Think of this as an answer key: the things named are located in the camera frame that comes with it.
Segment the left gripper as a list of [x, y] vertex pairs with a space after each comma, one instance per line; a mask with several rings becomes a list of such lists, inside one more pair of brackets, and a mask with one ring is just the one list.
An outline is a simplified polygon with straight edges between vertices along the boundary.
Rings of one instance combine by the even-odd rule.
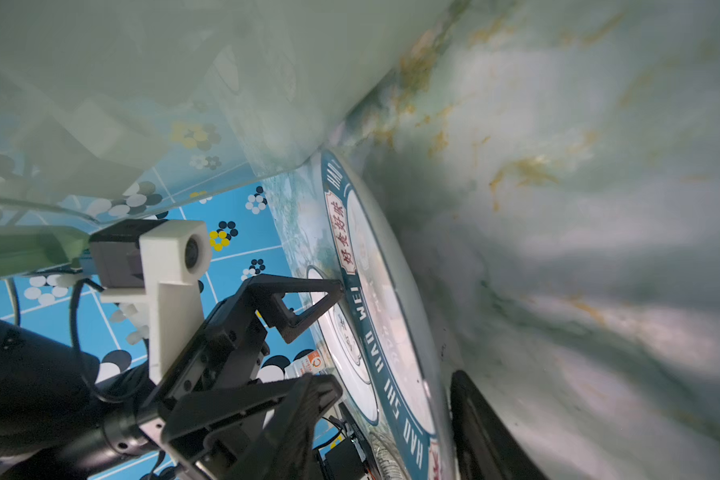
[[344, 294], [341, 280], [262, 274], [215, 307], [137, 416], [180, 479], [310, 477], [316, 424], [343, 388], [332, 375], [261, 383], [265, 326], [292, 344]]

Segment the white teal lettered plate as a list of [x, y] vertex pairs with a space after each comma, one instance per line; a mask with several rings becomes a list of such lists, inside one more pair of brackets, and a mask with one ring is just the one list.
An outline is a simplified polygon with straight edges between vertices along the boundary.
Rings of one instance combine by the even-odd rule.
[[454, 479], [432, 332], [399, 242], [366, 184], [329, 150], [321, 177], [351, 315], [402, 466], [412, 479]]

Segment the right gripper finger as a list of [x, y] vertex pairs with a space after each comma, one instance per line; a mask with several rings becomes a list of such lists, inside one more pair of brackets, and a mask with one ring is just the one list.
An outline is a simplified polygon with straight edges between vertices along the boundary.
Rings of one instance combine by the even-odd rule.
[[463, 370], [452, 374], [450, 403], [463, 479], [547, 480]]

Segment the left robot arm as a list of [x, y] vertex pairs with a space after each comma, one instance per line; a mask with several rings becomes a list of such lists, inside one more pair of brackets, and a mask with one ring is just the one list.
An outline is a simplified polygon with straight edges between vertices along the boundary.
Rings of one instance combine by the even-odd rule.
[[269, 328], [292, 341], [342, 282], [260, 275], [178, 340], [161, 380], [147, 365], [95, 386], [98, 359], [0, 320], [0, 479], [85, 479], [156, 451], [182, 479], [305, 479], [331, 375], [264, 382]]

